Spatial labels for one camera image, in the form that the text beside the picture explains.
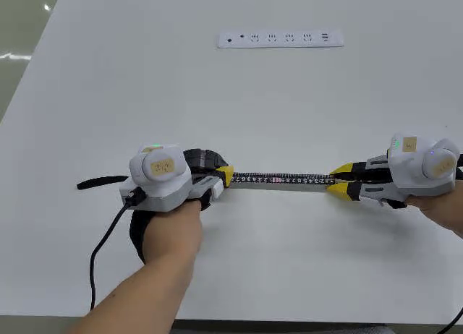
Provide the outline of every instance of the black strap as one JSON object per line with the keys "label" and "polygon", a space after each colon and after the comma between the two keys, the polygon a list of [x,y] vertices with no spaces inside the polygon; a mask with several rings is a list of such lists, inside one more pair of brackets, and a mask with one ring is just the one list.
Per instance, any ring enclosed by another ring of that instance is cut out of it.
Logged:
{"label": "black strap", "polygon": [[117,182],[124,182],[128,179],[128,176],[104,176],[90,179],[87,181],[80,182],[77,184],[77,189],[88,189],[93,187],[104,186],[106,184],[115,184]]}

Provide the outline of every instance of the hand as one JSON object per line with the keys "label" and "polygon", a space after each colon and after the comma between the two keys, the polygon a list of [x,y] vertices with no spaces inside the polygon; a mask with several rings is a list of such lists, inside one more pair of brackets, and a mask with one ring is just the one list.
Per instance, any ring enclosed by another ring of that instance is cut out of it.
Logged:
{"label": "hand", "polygon": [[146,263],[165,255],[194,259],[203,239],[200,210],[200,202],[194,200],[170,213],[156,213],[143,237]]}
{"label": "hand", "polygon": [[463,181],[456,181],[453,192],[439,197],[409,197],[406,203],[463,238]]}

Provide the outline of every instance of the black cord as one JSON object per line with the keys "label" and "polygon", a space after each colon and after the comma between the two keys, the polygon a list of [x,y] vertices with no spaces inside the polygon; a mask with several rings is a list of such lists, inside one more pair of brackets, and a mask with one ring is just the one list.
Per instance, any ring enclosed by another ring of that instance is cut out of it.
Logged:
{"label": "black cord", "polygon": [[132,206],[137,206],[143,200],[146,199],[146,193],[140,188],[137,187],[133,191],[130,192],[129,196],[125,198],[125,203],[122,209],[117,213],[116,217],[113,219],[111,225],[109,226],[108,230],[104,234],[103,238],[100,240],[98,245],[96,245],[95,249],[93,250],[90,256],[90,289],[92,291],[92,301],[90,303],[90,311],[93,310],[95,307],[95,298],[96,298],[96,290],[95,290],[95,257],[98,251],[100,251],[101,247],[106,243],[109,236],[113,232],[114,228],[116,228],[116,224],[121,219],[124,212]]}
{"label": "black cord", "polygon": [[460,312],[455,316],[455,318],[448,325],[446,325],[442,330],[440,330],[437,334],[447,333],[459,321],[459,319],[462,318],[462,316],[463,316],[463,307],[460,310]]}
{"label": "black cord", "polygon": [[122,209],[117,213],[116,217],[113,219],[113,222],[109,226],[108,230],[104,234],[103,238],[100,240],[98,245],[96,245],[95,249],[93,250],[91,256],[90,256],[90,288],[92,290],[92,301],[90,303],[90,311],[93,310],[95,307],[95,295],[96,295],[96,290],[95,290],[95,257],[98,251],[100,251],[101,247],[106,243],[108,240],[109,236],[113,232],[114,228],[116,228],[116,224],[119,222],[119,220],[122,217],[122,214],[130,207],[131,205],[128,203],[125,203]]}

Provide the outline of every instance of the forearm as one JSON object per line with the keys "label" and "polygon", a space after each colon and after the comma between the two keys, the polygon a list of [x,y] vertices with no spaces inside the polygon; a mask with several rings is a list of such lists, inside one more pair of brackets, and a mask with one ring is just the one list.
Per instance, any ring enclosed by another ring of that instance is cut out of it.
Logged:
{"label": "forearm", "polygon": [[71,332],[165,334],[190,284],[201,243],[201,205],[157,214],[143,239],[146,265],[122,282]]}
{"label": "forearm", "polygon": [[71,333],[170,331],[192,277],[194,257],[167,254],[123,281]]}

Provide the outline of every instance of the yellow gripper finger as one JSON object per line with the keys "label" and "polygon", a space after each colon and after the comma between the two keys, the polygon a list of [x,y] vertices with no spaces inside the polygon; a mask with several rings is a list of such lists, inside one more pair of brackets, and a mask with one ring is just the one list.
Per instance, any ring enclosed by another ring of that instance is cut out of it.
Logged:
{"label": "yellow gripper finger", "polygon": [[217,168],[216,170],[222,171],[225,173],[225,187],[230,187],[230,184],[232,182],[232,177],[234,173],[233,166],[221,166],[220,168]]}

